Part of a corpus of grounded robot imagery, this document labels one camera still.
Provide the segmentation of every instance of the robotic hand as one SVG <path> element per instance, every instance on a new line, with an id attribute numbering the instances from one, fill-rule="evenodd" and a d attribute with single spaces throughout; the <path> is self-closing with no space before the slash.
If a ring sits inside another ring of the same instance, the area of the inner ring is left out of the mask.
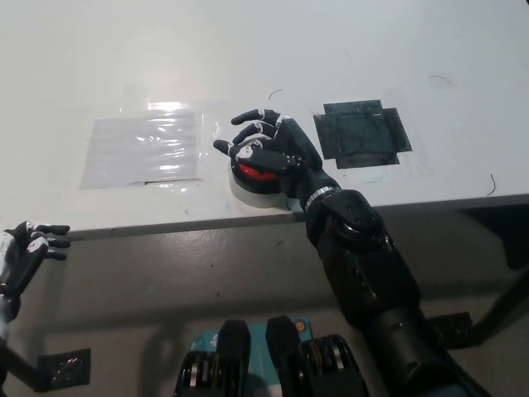
<path id="1" fill-rule="evenodd" d="M 47 237 L 65 236 L 68 226 L 34 225 L 24 222 L 0 236 L 0 294 L 19 297 L 44 259 L 64 261 L 66 255 L 50 247 L 67 248 L 69 242 Z"/>
<path id="2" fill-rule="evenodd" d="M 248 121 L 256 122 L 232 143 L 213 145 L 243 165 L 275 173 L 282 191 L 299 199 L 307 236 L 318 250 L 341 312 L 363 334 L 388 392 L 417 397 L 489 395 L 451 359 L 425 319 L 417 282 L 364 196 L 340 189 L 323 171 L 314 145 L 292 118 L 253 110 L 231 123 Z M 270 139 L 262 145 L 241 145 L 254 134 Z"/>
<path id="3" fill-rule="evenodd" d="M 323 171 L 316 148 L 292 118 L 256 109 L 234 117 L 231 124 L 239 126 L 249 121 L 256 122 L 245 127 L 232 143 L 218 140 L 213 146 L 254 170 L 276 174 L 281 190 L 291 199 L 299 199 L 303 207 L 320 189 L 338 188 L 338 183 Z M 251 146 L 243 143 L 256 134 L 269 139 Z"/>

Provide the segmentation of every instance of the transparent plastic sheet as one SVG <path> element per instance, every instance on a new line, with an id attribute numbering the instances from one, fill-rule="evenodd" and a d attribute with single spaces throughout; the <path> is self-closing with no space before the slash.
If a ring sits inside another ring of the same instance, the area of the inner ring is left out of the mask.
<path id="1" fill-rule="evenodd" d="M 96 120 L 81 189 L 196 179 L 198 124 L 197 113 L 178 102 L 149 103 L 134 116 Z"/>

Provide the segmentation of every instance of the floor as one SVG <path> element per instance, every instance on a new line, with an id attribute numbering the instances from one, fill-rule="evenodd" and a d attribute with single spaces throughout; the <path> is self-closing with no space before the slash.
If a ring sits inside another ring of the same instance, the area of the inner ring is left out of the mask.
<path id="1" fill-rule="evenodd" d="M 459 213 L 383 215 L 422 287 L 427 316 L 467 310 L 478 318 L 516 275 L 500 241 Z M 75 242 L 68 261 L 39 270 L 9 343 L 31 362 L 92 349 L 90 385 L 50 397 L 162 397 L 172 395 L 199 333 L 226 318 L 255 322 L 281 313 L 307 315 L 315 336 L 344 336 L 371 395 L 386 395 L 302 223 Z M 527 395 L 529 316 L 519 317 L 485 345 L 452 352 L 492 395 Z M 5 391 L 33 395 L 12 376 Z"/>

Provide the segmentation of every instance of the table surface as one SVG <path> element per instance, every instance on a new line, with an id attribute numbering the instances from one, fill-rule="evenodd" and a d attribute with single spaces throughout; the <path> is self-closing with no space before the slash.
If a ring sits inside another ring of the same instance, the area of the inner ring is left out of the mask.
<path id="1" fill-rule="evenodd" d="M 233 196 L 213 140 L 238 132 L 236 114 L 273 108 L 319 150 L 323 103 L 367 99 L 398 109 L 413 151 L 324 167 L 374 206 L 529 194 L 528 17 L 525 0 L 7 2 L 0 227 L 67 223 L 88 237 L 286 222 L 285 208 Z M 206 120 L 198 178 L 81 189 L 94 122 L 157 102 Z"/>

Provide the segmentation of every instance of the robot finger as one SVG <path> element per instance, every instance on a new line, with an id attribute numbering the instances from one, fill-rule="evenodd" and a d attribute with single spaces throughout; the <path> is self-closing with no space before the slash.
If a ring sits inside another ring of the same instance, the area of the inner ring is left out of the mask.
<path id="1" fill-rule="evenodd" d="M 254 122 L 239 132 L 239 135 L 233 138 L 233 143 L 242 143 L 247 137 L 255 134 L 263 134 L 268 138 L 273 138 L 275 132 L 276 128 L 265 122 Z"/>
<path id="2" fill-rule="evenodd" d="M 35 225 L 33 227 L 35 232 L 53 233 L 57 236 L 66 236 L 69 231 L 69 226 L 66 225 Z"/>
<path id="3" fill-rule="evenodd" d="M 231 119 L 231 124 L 234 126 L 239 126 L 243 122 L 251 122 L 254 120 L 259 120 L 276 126 L 277 121 L 281 118 L 281 114 L 274 112 L 270 109 L 255 109 L 250 110 L 249 112 L 242 113 L 237 117 Z"/>
<path id="4" fill-rule="evenodd" d="M 68 240 L 57 239 L 57 238 L 48 238 L 48 242 L 50 246 L 54 246 L 56 248 L 68 248 L 71 245 L 71 243 Z"/>
<path id="5" fill-rule="evenodd" d="M 62 252 L 57 252 L 54 250 L 48 250 L 45 255 L 46 259 L 55 259 L 56 261 L 65 261 L 66 260 L 66 254 L 63 254 Z"/>

